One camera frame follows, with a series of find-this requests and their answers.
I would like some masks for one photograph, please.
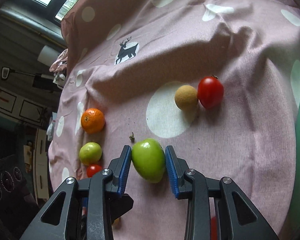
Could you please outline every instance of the ceiling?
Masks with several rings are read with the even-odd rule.
[[[49,72],[49,66],[37,61],[40,51],[45,45],[62,52],[64,47],[57,42],[45,38],[40,32],[29,28],[12,18],[0,15],[0,86],[20,96],[28,98],[39,104],[58,109],[60,92],[49,92],[33,88],[33,77],[20,74],[10,74],[8,80],[1,80],[2,67],[10,67],[14,70],[29,73]]]

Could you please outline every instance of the cherry tomato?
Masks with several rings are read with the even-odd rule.
[[[99,172],[101,170],[103,170],[103,168],[98,164],[89,165],[89,167],[87,168],[88,178],[91,178],[94,174],[96,174],[97,172]]]
[[[198,99],[206,109],[220,104],[223,92],[223,85],[214,76],[203,78],[198,85]]]
[[[216,217],[211,218],[211,240],[217,240],[217,220]]]

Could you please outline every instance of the pink bedsheet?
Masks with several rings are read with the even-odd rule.
[[[233,178],[280,231],[294,184],[300,90],[290,78],[300,69],[292,0],[79,0],[62,34],[68,79],[49,149],[54,189],[68,176],[86,177],[82,145],[99,143],[107,167],[133,132],[136,141],[173,145],[206,177]],[[174,92],[211,74],[225,87],[221,106],[184,116]],[[80,125],[90,107],[106,117],[94,135]],[[126,192],[134,207],[115,239],[183,239],[187,203],[174,199],[167,177],[152,185],[131,165]]]

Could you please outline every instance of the mirror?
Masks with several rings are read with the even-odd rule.
[[[3,67],[1,70],[1,79],[2,80],[7,80],[9,77],[9,73],[10,73],[10,68],[8,67]]]

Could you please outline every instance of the orange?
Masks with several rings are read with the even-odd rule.
[[[81,116],[81,126],[88,134],[100,132],[105,122],[104,114],[96,108],[87,109]]]

